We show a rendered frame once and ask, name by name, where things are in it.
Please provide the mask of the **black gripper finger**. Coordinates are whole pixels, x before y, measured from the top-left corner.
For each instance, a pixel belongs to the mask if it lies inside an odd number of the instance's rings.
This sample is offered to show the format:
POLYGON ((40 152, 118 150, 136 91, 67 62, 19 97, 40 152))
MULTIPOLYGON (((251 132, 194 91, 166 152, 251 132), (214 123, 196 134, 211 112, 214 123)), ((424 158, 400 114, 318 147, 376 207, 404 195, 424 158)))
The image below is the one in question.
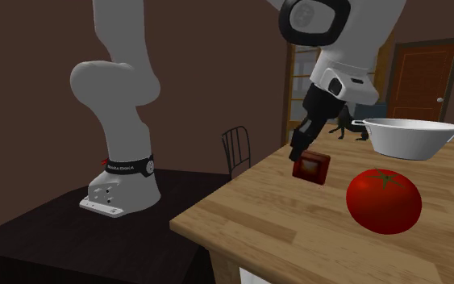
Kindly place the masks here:
POLYGON ((290 146, 292 148, 289 159, 297 161, 302 153, 308 149, 319 134, 317 122, 304 119, 295 129, 292 135, 290 146))

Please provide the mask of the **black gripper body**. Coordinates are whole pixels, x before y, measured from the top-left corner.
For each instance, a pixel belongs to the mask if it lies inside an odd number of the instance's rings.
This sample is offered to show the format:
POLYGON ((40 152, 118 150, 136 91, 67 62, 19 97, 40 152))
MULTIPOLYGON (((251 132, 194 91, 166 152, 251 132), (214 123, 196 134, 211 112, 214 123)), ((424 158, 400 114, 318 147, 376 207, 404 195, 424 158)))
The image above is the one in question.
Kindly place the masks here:
POLYGON ((317 136, 329 119, 338 116, 344 104, 345 101, 312 83, 302 104, 307 112, 307 127, 304 132, 308 136, 317 136))

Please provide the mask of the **red square block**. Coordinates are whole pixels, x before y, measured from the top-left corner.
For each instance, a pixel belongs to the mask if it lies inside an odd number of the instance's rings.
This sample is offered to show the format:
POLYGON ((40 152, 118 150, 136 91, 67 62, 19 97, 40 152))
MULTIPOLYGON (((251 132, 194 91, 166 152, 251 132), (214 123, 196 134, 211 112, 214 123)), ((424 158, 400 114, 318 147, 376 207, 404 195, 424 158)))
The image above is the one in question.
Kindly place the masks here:
POLYGON ((331 157, 313 151, 303 151, 302 155, 294 162, 292 175, 308 182, 323 185, 327 178, 327 171, 331 157))

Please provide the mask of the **black animal figure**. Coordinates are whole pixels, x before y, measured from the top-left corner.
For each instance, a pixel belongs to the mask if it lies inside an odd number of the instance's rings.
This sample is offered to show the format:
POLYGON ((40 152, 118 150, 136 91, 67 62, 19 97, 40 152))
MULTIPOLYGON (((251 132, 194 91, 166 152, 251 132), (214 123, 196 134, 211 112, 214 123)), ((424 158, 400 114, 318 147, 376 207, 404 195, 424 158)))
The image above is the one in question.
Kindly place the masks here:
POLYGON ((341 135, 338 137, 339 140, 342 140, 344 138, 345 129, 349 130, 350 132, 360 133, 360 138, 357 138, 357 140, 367 140, 369 138, 369 134, 365 126, 352 124, 353 117, 350 115, 348 105, 344 105, 343 109, 340 111, 336 120, 337 128, 330 130, 329 133, 333 133, 336 132, 337 130, 340 130, 341 135))

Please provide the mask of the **wooden framed window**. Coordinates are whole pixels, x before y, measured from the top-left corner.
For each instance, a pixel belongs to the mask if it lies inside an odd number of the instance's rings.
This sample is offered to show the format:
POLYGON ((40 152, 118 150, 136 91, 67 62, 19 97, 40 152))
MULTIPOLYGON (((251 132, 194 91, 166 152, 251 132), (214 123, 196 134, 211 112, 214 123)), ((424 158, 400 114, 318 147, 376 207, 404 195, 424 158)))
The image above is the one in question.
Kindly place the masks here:
POLYGON ((306 117, 302 106, 310 87, 310 75, 320 55, 320 48, 287 44, 285 75, 285 142, 289 143, 293 130, 306 117))

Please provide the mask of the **light wooden table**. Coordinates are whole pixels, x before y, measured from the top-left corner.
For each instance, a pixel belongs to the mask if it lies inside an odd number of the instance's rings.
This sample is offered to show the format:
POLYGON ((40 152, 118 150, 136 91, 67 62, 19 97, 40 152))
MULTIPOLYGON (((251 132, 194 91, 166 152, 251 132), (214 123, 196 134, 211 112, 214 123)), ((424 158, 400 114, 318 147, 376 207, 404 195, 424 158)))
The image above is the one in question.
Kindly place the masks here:
POLYGON ((284 146, 172 219, 210 252, 217 284, 239 284, 241 269, 271 284, 454 284, 454 138, 427 161, 383 156, 330 127, 311 149, 331 158, 324 185, 295 178, 284 146), (367 169, 417 186, 411 230, 379 235, 350 216, 346 190, 367 169))

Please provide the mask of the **brown wooden door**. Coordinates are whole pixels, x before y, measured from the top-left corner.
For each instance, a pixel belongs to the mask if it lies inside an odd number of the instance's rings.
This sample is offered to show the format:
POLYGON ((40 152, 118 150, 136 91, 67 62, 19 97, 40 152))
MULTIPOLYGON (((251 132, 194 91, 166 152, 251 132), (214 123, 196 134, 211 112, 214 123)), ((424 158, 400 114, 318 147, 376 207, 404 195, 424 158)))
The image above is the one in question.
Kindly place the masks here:
POLYGON ((388 118, 442 122, 454 82, 454 38, 396 44, 388 118))

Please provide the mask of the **red tomato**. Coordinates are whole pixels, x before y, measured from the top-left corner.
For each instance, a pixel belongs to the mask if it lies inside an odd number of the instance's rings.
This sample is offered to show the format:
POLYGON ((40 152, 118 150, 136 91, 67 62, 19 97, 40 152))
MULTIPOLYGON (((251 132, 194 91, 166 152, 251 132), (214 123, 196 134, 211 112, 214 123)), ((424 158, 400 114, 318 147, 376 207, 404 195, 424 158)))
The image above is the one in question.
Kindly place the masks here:
POLYGON ((346 203, 359 225, 382 235, 411 229, 423 207, 421 194, 410 179, 378 168, 365 170, 351 180, 346 203))

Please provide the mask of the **dark robot stand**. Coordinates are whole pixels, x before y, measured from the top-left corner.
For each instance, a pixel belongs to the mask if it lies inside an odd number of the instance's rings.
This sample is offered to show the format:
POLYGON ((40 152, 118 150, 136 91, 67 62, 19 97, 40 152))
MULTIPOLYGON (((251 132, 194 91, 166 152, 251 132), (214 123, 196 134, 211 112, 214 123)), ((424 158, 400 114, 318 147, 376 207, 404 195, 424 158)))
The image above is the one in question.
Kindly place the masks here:
POLYGON ((169 222, 229 181, 156 171, 154 206, 118 218, 79 206, 72 190, 0 226, 0 284, 215 284, 209 253, 169 222))

